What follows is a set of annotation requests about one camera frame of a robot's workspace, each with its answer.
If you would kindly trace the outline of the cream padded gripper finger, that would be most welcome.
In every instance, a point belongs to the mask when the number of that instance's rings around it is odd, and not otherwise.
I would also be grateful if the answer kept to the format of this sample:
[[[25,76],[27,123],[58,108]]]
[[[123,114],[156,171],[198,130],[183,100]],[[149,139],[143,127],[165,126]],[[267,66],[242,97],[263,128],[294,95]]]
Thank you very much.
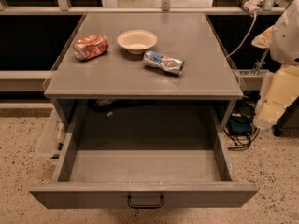
[[[286,109],[299,97],[299,68],[286,66],[263,79],[253,124],[260,129],[276,125]]]

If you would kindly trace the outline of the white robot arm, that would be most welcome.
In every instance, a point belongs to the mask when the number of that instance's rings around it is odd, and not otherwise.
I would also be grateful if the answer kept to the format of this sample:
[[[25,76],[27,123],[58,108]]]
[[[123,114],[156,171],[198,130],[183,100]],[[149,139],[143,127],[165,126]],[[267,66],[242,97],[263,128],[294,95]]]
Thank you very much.
[[[299,0],[293,0],[276,23],[256,36],[252,45],[269,49],[271,59],[281,64],[263,78],[253,124],[260,129],[276,125],[299,97]]]

